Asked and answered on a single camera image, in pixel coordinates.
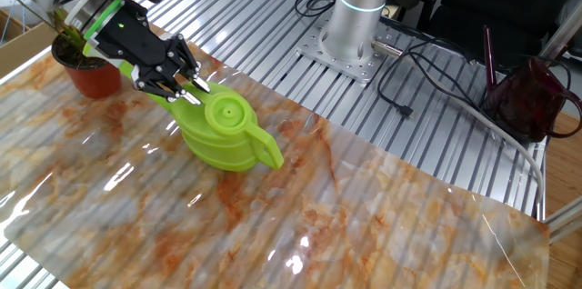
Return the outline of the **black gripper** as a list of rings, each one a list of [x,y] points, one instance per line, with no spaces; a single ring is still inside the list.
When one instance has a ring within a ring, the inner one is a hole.
[[[133,1],[113,0],[88,28],[88,43],[105,59],[129,63],[136,89],[168,103],[184,99],[192,105],[202,104],[177,82],[177,75],[210,93],[185,38],[180,34],[167,39],[156,35],[149,27],[146,9]]]

